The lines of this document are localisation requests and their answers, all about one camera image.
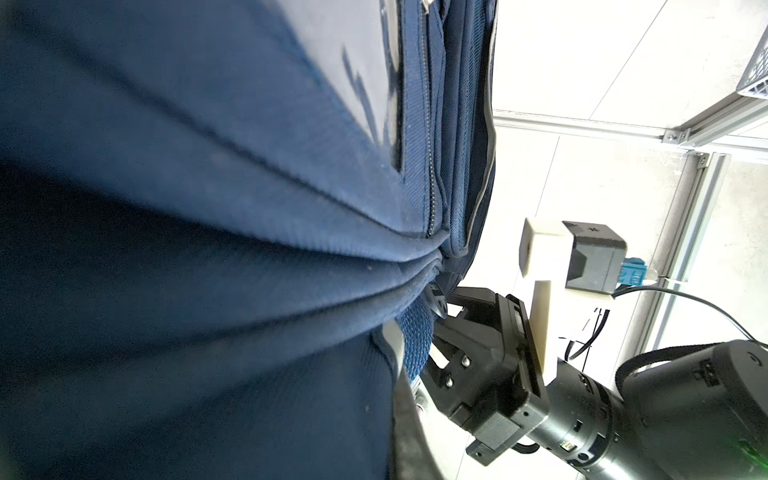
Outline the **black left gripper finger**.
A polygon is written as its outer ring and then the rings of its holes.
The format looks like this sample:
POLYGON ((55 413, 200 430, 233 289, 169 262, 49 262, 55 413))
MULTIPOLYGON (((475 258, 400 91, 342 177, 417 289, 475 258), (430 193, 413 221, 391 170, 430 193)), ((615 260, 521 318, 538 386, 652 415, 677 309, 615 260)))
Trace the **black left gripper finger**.
POLYGON ((429 448, 409 383, 397 383, 393 391, 389 478, 443 479, 429 448))

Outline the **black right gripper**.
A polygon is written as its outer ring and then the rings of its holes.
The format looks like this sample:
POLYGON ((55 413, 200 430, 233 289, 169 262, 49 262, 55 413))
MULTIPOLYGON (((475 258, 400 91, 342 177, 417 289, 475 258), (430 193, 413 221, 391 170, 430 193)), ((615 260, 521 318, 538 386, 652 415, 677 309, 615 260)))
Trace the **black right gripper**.
POLYGON ((458 287, 447 302, 461 308, 434 326, 447 364, 430 359, 421 380, 436 409, 473 437, 466 454, 488 466, 549 416, 538 352, 516 297, 458 287))

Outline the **navy blue student backpack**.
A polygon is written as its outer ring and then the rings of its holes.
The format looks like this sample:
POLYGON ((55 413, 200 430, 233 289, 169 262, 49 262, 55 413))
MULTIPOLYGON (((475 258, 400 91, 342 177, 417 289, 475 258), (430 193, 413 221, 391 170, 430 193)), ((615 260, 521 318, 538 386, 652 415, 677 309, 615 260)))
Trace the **navy blue student backpack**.
POLYGON ((1 475, 390 479, 495 174, 494 1, 5 1, 1 475))

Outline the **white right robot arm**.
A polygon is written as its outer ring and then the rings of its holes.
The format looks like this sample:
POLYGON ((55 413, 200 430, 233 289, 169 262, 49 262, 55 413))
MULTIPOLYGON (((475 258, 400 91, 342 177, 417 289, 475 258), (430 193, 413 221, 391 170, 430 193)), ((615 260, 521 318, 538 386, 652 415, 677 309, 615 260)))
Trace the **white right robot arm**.
POLYGON ((545 451, 588 479, 763 479, 767 351, 756 342, 638 355, 607 388, 565 361, 546 382, 524 304, 460 287, 434 342, 445 366, 421 379, 439 412, 468 432, 467 455, 545 451))

